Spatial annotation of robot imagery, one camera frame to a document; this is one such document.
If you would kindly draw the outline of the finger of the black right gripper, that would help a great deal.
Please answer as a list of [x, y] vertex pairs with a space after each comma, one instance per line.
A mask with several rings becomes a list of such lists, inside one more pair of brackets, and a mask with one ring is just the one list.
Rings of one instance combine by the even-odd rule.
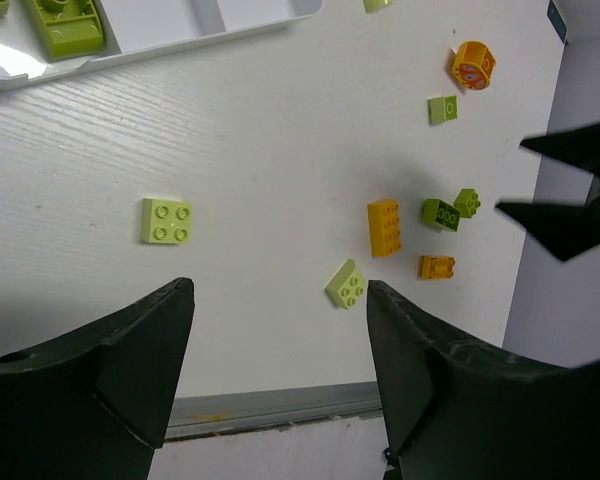
[[527, 137], [520, 142], [520, 146], [600, 178], [600, 122]]
[[600, 198], [586, 205], [499, 202], [495, 208], [562, 262], [600, 245]]

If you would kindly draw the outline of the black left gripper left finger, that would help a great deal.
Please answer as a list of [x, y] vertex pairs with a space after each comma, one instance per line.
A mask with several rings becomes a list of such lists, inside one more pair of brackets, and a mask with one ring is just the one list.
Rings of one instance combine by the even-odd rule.
[[165, 441], [194, 315], [177, 278], [0, 358], [0, 479], [145, 479]]

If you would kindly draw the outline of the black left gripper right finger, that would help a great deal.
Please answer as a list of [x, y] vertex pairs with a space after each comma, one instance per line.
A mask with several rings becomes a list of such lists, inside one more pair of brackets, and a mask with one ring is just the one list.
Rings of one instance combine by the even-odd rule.
[[600, 479], [600, 360], [565, 368], [514, 354], [377, 280], [367, 325], [403, 478]]

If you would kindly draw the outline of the green 2x2 lego brick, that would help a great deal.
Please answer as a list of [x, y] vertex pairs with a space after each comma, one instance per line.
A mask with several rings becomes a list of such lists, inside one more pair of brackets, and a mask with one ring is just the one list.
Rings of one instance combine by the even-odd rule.
[[461, 218], [471, 219], [481, 207], [479, 194], [471, 188], [463, 188], [456, 196], [453, 206], [460, 212]]

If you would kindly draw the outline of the green upside-down 2x4 lego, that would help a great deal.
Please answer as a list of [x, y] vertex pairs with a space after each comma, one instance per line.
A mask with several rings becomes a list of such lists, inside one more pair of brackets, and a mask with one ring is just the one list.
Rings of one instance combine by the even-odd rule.
[[421, 221], [429, 227], [457, 232], [460, 220], [460, 211], [443, 200], [429, 198], [423, 203]]

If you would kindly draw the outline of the orange 2x4 lego plate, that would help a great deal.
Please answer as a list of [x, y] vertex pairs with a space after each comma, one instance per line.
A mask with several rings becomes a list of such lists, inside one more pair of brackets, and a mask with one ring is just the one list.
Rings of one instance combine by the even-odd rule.
[[419, 278], [446, 280], [454, 276], [456, 261], [451, 256], [423, 255], [420, 257]]

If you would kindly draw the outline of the light green small lego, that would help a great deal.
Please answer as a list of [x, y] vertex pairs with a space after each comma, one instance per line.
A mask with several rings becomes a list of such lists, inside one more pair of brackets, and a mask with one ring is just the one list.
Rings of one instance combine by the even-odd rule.
[[429, 98], [427, 108], [430, 125], [443, 124], [458, 117], [457, 97], [455, 95]]

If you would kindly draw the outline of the pale green sloped lego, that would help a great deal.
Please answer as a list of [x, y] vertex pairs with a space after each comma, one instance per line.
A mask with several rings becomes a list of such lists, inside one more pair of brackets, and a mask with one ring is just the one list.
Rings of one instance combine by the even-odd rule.
[[325, 291], [336, 307], [349, 310], [363, 299], [365, 287], [366, 280], [356, 262], [349, 258], [326, 285]]

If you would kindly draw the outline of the pale green 2x2 lego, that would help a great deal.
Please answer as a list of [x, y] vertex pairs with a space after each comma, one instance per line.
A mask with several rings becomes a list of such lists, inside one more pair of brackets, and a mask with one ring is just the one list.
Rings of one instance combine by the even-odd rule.
[[144, 198], [140, 241], [149, 244], [186, 244], [191, 234], [193, 207], [190, 203]]

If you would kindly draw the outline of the green sloped lego brick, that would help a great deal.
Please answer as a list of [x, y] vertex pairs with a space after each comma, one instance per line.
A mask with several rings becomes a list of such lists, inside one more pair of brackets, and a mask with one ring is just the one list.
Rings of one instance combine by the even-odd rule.
[[104, 49], [104, 30], [93, 1], [28, 0], [24, 5], [50, 60], [97, 54]]

